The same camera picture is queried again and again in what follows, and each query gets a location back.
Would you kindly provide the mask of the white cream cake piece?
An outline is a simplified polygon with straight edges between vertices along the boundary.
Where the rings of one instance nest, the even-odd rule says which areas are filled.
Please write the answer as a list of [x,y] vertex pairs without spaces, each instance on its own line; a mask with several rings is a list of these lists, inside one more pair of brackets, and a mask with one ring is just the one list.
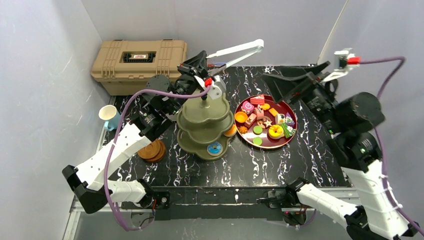
[[285,123],[285,120],[286,120],[286,116],[283,113],[278,113],[275,116],[275,124],[276,125],[284,124]]

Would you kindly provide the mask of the yellow frosted donut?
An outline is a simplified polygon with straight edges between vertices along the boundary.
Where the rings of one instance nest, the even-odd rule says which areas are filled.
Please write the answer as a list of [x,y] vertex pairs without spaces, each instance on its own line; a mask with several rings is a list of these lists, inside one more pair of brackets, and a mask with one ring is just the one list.
[[280,124],[274,124],[268,128],[268,136],[271,139],[278,140],[285,136],[284,129]]

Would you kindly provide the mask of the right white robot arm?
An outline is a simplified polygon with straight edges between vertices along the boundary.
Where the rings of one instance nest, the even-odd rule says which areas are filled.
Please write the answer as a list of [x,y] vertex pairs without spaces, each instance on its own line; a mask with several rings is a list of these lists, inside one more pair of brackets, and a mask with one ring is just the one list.
[[341,74],[324,72],[327,66],[327,62],[314,67],[283,66],[278,75],[264,74],[262,80],[275,102],[304,102],[333,135],[326,143],[356,189],[360,204],[338,199],[304,178],[265,201],[312,207],[345,228],[353,240],[398,240],[422,233],[419,224],[396,201],[378,135],[371,134],[385,120],[379,99],[360,92],[337,102],[330,88],[338,85]]

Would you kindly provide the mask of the white handled metal tongs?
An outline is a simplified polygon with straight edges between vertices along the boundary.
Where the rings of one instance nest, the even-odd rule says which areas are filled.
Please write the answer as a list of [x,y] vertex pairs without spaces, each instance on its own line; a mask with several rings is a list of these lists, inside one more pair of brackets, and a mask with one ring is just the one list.
[[246,58],[249,58],[250,56],[259,53],[263,50],[264,48],[264,40],[263,39],[256,39],[254,41],[251,42],[247,42],[247,43],[243,43],[240,45],[236,45],[233,47],[229,47],[229,48],[225,48],[225,49],[221,49],[216,51],[215,53],[209,54],[206,59],[212,59],[212,58],[217,58],[217,57],[221,57],[221,56],[226,56],[226,55],[230,55],[230,54],[234,54],[234,53],[239,53],[239,52],[243,52],[243,51],[247,51],[249,50],[249,52],[247,52],[246,54],[235,58],[233,60],[230,60],[228,62],[226,62],[225,64],[219,66],[218,68],[214,68],[212,70],[208,70],[208,74],[210,76],[215,76],[217,75],[219,72],[232,67],[233,65],[245,60]]

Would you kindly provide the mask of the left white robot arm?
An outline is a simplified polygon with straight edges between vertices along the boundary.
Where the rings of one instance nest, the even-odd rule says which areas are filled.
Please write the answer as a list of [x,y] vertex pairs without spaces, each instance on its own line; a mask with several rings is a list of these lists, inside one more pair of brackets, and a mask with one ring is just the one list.
[[207,65],[207,53],[203,50],[177,67],[181,75],[175,82],[161,74],[151,77],[147,87],[130,98],[131,102],[140,99],[140,110],[129,120],[119,119],[114,138],[85,162],[62,170],[87,214],[96,213],[109,203],[133,202],[149,207],[157,198],[165,196],[164,192],[156,193],[140,178],[113,181],[109,176],[175,125],[172,118],[188,99],[206,94],[204,90],[195,91],[201,89],[196,77],[203,79],[208,75]]

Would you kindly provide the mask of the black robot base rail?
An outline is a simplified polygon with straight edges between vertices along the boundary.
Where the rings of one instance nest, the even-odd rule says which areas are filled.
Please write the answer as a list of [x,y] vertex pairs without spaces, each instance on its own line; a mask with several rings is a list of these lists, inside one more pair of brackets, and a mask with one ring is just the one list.
[[294,202],[283,187],[154,186],[158,221],[183,219],[306,219],[308,207]]

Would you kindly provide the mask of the green three-tier dessert stand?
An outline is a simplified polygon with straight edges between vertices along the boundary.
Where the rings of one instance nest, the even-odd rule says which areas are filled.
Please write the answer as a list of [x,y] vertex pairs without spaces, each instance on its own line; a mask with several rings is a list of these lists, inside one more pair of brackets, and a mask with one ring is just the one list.
[[[182,150],[194,154],[204,161],[217,161],[228,150],[231,137],[223,135],[235,123],[227,96],[205,100],[188,99],[177,114],[177,142]],[[223,151],[218,156],[209,155],[207,146],[219,142]]]

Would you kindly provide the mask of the pink strawberry cake square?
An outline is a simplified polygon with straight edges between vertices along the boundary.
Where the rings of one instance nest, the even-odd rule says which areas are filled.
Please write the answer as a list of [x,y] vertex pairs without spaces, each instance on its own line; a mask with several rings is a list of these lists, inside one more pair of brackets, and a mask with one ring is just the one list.
[[252,124],[256,121],[257,115],[255,113],[252,113],[248,116],[246,121],[244,122],[244,126],[247,128],[250,128]]

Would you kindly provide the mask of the orange glazed donut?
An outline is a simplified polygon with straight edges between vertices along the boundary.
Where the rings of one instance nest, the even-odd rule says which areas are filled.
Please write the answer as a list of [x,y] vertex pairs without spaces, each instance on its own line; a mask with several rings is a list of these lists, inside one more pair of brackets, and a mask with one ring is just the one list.
[[223,133],[223,135],[228,138],[233,137],[237,133],[237,130],[237,126],[233,124],[229,130]]

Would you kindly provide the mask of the blue frosted donut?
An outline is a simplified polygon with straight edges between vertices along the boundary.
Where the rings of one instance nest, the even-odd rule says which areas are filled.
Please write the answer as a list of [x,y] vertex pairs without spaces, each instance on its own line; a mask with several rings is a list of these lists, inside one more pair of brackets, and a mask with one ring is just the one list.
[[207,153],[211,156],[219,156],[223,152],[223,146],[218,142],[209,144],[206,148]]

